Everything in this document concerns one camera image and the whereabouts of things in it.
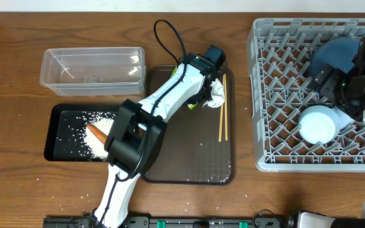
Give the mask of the blue plate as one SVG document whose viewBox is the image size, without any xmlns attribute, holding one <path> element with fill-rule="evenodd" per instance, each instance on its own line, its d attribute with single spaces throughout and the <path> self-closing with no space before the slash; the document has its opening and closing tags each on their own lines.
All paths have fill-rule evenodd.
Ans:
<svg viewBox="0 0 365 228">
<path fill-rule="evenodd" d="M 359 44 L 359 40 L 350 38 L 333 39 L 323 44 L 312 55 L 308 67 L 308 76 L 315 77 L 325 65 L 348 73 L 354 67 L 352 60 L 358 52 Z"/>
</svg>

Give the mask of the yellow snack packet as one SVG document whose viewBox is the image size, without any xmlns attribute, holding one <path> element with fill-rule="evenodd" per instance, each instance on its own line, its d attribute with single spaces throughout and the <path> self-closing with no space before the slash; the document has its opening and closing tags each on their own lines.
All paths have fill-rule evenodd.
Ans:
<svg viewBox="0 0 365 228">
<path fill-rule="evenodd" d="M 170 78 L 172 78 L 174 76 L 174 74 L 177 72 L 177 69 L 178 69 L 178 66 L 175 66 L 171 75 L 170 75 Z"/>
</svg>

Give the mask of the foil wrapper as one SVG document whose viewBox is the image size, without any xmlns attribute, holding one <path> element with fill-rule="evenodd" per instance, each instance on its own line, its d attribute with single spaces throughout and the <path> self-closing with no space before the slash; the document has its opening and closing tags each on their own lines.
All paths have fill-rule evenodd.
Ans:
<svg viewBox="0 0 365 228">
<path fill-rule="evenodd" d="M 188 104 L 188 108 L 192 110 L 198 103 Z"/>
</svg>

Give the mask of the wooden chopstick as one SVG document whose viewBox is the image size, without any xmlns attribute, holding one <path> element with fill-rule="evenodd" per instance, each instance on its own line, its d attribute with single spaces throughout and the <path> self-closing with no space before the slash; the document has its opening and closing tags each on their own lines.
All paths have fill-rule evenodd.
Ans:
<svg viewBox="0 0 365 228">
<path fill-rule="evenodd" d="M 225 132 L 225 141 L 228 140 L 228 119 L 227 119 L 227 78 L 226 74 L 223 75 L 223 85 L 224 85 L 224 95 L 225 95 L 225 102 L 224 102 L 224 132 Z"/>
<path fill-rule="evenodd" d="M 224 74 L 222 77 L 222 85 L 225 86 L 225 80 L 226 80 L 226 75 Z M 223 113 L 224 113 L 224 104 L 221 105 L 220 108 L 220 121 L 219 121 L 219 137 L 218 137 L 218 141 L 221 142 L 222 141 L 222 128 L 223 128 Z"/>
</svg>

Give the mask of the light blue small bowl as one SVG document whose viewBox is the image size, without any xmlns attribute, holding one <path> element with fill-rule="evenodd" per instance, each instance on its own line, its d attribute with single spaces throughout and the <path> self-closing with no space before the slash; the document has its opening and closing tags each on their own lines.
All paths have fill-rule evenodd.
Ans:
<svg viewBox="0 0 365 228">
<path fill-rule="evenodd" d="M 340 131 L 340 117 L 327 106 L 310 106 L 299 116 L 299 133 L 311 144 L 328 143 Z"/>
</svg>

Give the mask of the light blue cup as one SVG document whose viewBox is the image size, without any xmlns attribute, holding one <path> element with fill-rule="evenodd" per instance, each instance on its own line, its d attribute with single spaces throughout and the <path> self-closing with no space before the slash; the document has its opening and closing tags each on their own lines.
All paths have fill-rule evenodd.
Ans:
<svg viewBox="0 0 365 228">
<path fill-rule="evenodd" d="M 334 107 L 334 111 L 335 111 L 336 115 L 338 116 L 338 124 L 341 129 L 354 123 L 354 119 L 350 118 L 345 112 L 343 112 L 338 107 Z"/>
</svg>

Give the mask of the white tissue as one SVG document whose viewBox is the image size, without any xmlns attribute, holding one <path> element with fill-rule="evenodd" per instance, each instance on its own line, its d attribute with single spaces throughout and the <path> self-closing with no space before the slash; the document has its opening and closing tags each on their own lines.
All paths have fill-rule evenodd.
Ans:
<svg viewBox="0 0 365 228">
<path fill-rule="evenodd" d="M 211 82 L 211 100 L 204 102 L 204 106 L 209 106 L 211 108 L 218 108 L 222 106 L 225 102 L 224 86 L 219 79 L 215 79 Z"/>
</svg>

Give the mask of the pile of white rice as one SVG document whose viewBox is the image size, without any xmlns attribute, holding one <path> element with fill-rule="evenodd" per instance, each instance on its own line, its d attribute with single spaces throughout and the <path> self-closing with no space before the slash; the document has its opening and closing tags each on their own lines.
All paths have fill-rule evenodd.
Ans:
<svg viewBox="0 0 365 228">
<path fill-rule="evenodd" d="M 99 129 L 103 134 L 108 135 L 112 127 L 114 119 L 99 117 L 97 120 L 91 122 L 91 125 Z M 100 141 L 88 127 L 84 128 L 84 144 L 88 148 L 92 158 L 106 160 L 108 152 L 104 149 L 105 140 Z"/>
</svg>

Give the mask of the orange carrot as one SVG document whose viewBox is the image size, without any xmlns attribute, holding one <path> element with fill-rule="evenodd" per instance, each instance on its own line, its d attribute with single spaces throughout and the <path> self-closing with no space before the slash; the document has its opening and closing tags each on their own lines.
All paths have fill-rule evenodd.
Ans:
<svg viewBox="0 0 365 228">
<path fill-rule="evenodd" d="M 95 127 L 92 124 L 87 124 L 87 128 L 92 132 L 92 134 L 102 143 L 106 143 L 107 135 L 99 130 L 97 127 Z"/>
</svg>

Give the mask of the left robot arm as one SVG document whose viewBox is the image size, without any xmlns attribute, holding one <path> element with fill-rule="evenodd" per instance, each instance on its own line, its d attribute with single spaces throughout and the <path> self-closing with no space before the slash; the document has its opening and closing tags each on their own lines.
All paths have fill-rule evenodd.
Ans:
<svg viewBox="0 0 365 228">
<path fill-rule="evenodd" d="M 203 55 L 189 53 L 174 74 L 147 98 L 125 100 L 104 141 L 108 153 L 108 181 L 99 207 L 91 212 L 90 227 L 119 227 L 142 173 L 154 164 L 162 147 L 167 122 L 182 105 L 209 103 L 217 72 L 226 60 L 211 45 Z"/>
</svg>

